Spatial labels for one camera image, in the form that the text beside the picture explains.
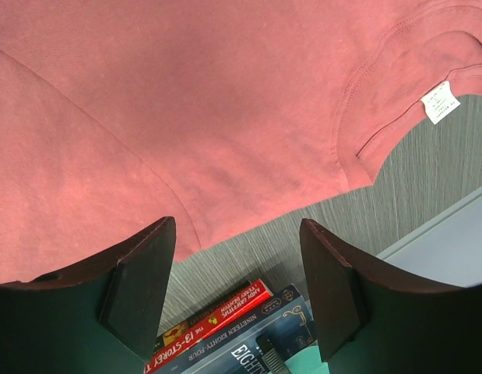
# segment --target gray wooden surface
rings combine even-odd
[[[405,137],[373,187],[289,213],[174,263],[160,330],[245,278],[262,277],[273,290],[295,283],[306,294],[298,244],[303,217],[377,254],[482,186],[482,97],[460,101],[438,125],[424,121]]]

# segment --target care label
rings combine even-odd
[[[433,90],[424,95],[420,101],[426,107],[426,115],[436,125],[460,105],[460,101],[453,96],[450,82],[438,84]]]

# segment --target coral t-shirt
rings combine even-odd
[[[482,1],[0,0],[0,282],[370,185],[445,80],[482,94]]]

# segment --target red book spine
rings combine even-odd
[[[213,313],[192,327],[173,344],[158,351],[153,360],[146,365],[144,374],[155,372],[175,357],[200,342],[202,339],[217,332],[228,323],[242,316],[250,309],[270,298],[272,293],[261,280],[257,280],[249,287],[236,294],[226,304],[220,306]]]

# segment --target pink shirt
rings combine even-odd
[[[482,94],[482,0],[0,0],[0,282],[370,185],[443,80]]]

